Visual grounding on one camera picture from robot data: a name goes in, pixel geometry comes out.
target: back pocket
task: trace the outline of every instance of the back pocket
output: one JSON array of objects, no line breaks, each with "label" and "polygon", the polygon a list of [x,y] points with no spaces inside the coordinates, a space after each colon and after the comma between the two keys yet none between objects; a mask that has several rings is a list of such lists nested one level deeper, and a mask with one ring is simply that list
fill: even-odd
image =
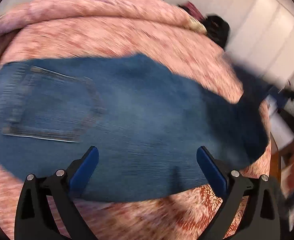
[{"label": "back pocket", "polygon": [[101,118],[103,107],[91,79],[32,66],[5,113],[4,135],[78,142]]}]

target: denim fabric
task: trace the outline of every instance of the denim fabric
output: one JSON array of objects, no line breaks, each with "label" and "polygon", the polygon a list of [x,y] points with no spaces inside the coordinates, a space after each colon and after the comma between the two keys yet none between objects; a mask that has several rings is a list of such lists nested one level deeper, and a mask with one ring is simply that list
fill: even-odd
[{"label": "denim fabric", "polygon": [[138,201],[197,187],[207,183],[198,147],[241,169],[267,143],[252,100],[230,104],[145,55],[34,59],[0,70],[0,163],[23,180],[48,176],[94,145],[100,159],[87,200]]}]

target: blue gripper pad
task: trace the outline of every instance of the blue gripper pad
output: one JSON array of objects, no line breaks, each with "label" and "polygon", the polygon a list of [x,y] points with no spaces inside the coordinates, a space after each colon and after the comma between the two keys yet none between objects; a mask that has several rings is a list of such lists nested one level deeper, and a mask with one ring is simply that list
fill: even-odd
[{"label": "blue gripper pad", "polygon": [[69,196],[72,198],[80,197],[98,164],[98,149],[92,146],[88,151],[90,152],[81,159],[82,163],[69,181]]},{"label": "blue gripper pad", "polygon": [[216,166],[214,158],[204,146],[198,148],[196,156],[197,163],[215,195],[224,199],[227,196],[228,182]]}]

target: silver bolt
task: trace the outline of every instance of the silver bolt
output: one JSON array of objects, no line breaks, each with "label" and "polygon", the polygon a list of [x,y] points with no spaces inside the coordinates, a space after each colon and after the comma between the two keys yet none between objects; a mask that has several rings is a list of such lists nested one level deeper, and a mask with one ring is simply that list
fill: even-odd
[{"label": "silver bolt", "polygon": [[231,175],[232,175],[233,177],[236,177],[236,178],[238,178],[238,177],[239,177],[239,172],[238,172],[238,171],[235,171],[235,170],[233,170],[233,171],[231,171]]},{"label": "silver bolt", "polygon": [[58,171],[56,171],[56,175],[58,177],[63,176],[64,174],[65,174],[65,171],[64,170],[58,170]]},{"label": "silver bolt", "polygon": [[27,180],[32,180],[34,178],[34,174],[29,174],[28,176],[27,176]]},{"label": "silver bolt", "polygon": [[268,181],[268,179],[269,179],[269,178],[268,178],[268,176],[267,176],[267,175],[265,175],[265,174],[264,174],[264,175],[262,175],[262,180],[263,180],[263,181]]}]

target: pink blanket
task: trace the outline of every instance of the pink blanket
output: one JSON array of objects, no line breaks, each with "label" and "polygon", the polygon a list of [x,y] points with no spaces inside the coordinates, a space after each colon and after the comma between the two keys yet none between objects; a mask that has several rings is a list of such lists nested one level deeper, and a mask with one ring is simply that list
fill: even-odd
[{"label": "pink blanket", "polygon": [[[162,0],[34,0],[19,5],[0,20],[0,33],[23,28],[0,61],[31,58],[125,56],[137,52],[192,78],[236,103],[242,85],[221,58],[223,50],[182,9]],[[268,129],[267,106],[260,107]],[[243,175],[269,174],[271,146]],[[15,210],[22,181],[0,166],[0,226],[13,239]],[[194,240],[215,215],[222,200],[209,185],[167,198],[135,203],[75,200],[79,212],[100,240]],[[242,217],[244,200],[227,232]],[[54,211],[60,231],[68,235]]]}]

